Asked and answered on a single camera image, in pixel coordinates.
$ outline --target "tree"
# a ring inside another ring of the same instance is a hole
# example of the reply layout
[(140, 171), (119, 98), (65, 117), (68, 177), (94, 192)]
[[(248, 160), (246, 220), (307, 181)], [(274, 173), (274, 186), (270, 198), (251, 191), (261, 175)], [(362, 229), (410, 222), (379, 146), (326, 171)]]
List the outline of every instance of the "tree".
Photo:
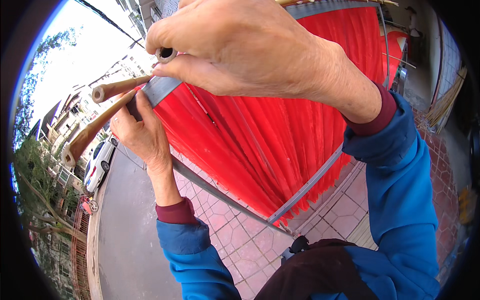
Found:
[[(13, 169), (17, 179), (18, 204), (21, 221), (25, 228), (41, 235), (64, 233), (73, 235), (73, 226), (55, 203), (63, 198), (66, 205), (75, 204), (78, 195), (72, 187), (64, 190), (53, 175), (60, 166), (47, 149), (31, 137), (14, 153)], [(86, 243), (86, 235), (77, 232), (78, 240)]]
[(14, 149), (22, 144), (30, 132), (30, 120), (32, 119), (32, 107), (34, 104), (32, 94), (35, 91), (38, 81), (42, 81), (43, 79), (45, 67), (49, 63), (47, 60), (48, 54), (52, 49), (65, 49), (67, 45), (75, 47), (77, 45), (76, 37), (75, 29), (70, 28), (54, 36), (47, 36), (40, 45), (38, 45), (18, 98), (15, 125), (13, 127), (12, 144)]

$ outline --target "person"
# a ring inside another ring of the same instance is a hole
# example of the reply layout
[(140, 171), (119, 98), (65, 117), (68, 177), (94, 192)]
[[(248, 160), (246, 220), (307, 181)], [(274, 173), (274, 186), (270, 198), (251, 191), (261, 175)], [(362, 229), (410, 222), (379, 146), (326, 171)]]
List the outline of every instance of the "person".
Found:
[[(215, 95), (305, 98), (338, 109), (343, 151), (365, 162), (372, 237), (378, 250), (320, 240), (290, 257), (256, 299), (434, 299), (439, 292), (430, 156), (408, 103), (370, 81), (338, 44), (310, 34), (273, 0), (181, 0), (154, 23), (146, 50), (184, 54), (159, 64)], [(168, 140), (142, 91), (137, 122), (126, 107), (112, 119), (120, 141), (147, 164), (156, 228), (184, 299), (240, 299), (210, 244), (209, 228), (180, 196)]]
[(420, 52), (420, 45), (421, 45), (421, 32), (417, 29), (417, 11), (408, 6), (405, 8), (408, 12), (408, 16), (410, 18), (410, 25), (408, 26), (408, 33), (410, 36), (410, 58), (412, 62), (420, 64), (421, 63), (421, 52)]

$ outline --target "pleated red material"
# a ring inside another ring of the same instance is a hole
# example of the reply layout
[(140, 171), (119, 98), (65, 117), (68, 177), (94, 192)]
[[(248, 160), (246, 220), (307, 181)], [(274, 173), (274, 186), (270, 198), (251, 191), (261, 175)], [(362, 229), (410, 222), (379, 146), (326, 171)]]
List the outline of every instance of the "pleated red material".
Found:
[[(364, 74), (383, 81), (374, 8), (327, 12), (299, 23), (339, 43)], [(266, 217), (331, 156), (346, 126), (336, 109), (309, 100), (214, 96), (189, 84), (181, 84), (155, 112), (179, 153)], [(349, 161), (342, 154), (292, 212), (307, 210), (307, 200), (315, 203)], [(287, 225), (290, 218), (288, 212), (281, 221)]]

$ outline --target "sky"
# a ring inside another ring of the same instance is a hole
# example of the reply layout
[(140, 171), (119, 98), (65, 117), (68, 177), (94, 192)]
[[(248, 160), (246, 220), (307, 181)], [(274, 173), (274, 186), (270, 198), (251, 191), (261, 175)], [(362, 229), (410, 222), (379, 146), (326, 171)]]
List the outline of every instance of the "sky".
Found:
[[(140, 35), (115, 0), (90, 0), (89, 3), (101, 10), (120, 28), (135, 39)], [(45, 32), (44, 38), (58, 32), (75, 28), (78, 35), (75, 47), (65, 50), (53, 49), (47, 56), (43, 80), (37, 83), (32, 95), (33, 118), (30, 126), (60, 100), (65, 100), (76, 84), (89, 84), (102, 76), (115, 62), (126, 54), (132, 40), (83, 5), (69, 0)]]

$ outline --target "red fabric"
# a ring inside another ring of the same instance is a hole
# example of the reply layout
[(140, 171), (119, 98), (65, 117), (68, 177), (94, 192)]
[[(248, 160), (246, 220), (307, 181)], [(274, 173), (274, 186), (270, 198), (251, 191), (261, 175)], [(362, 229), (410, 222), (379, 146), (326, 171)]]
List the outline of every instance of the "red fabric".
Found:
[[(400, 48), (400, 45), (396, 40), (399, 37), (408, 38), (408, 35), (400, 31), (391, 31), (387, 34), (388, 54), (398, 59), (402, 59), (402, 49)], [(385, 46), (385, 37), (381, 38), (380, 43), (382, 46), (382, 52), (387, 53), (387, 49)], [(398, 66), (400, 65), (400, 61), (390, 57), (389, 65), (390, 65), (390, 68), (389, 68), (390, 76), (388, 78), (388, 88), (392, 86), (396, 71), (398, 69)], [(384, 54), (382, 54), (382, 66), (383, 66), (383, 74), (385, 78), (387, 76), (387, 56)]]
[[(367, 77), (382, 83), (374, 8), (328, 12), (299, 23), (339, 43)], [(273, 214), (321, 167), (342, 143), (346, 126), (336, 109), (320, 103), (213, 96), (187, 84), (155, 112), (179, 153), (263, 216)], [(307, 210), (307, 199), (315, 203), (349, 161), (342, 154), (292, 211)], [(286, 224), (292, 217), (288, 212), (281, 220)]]

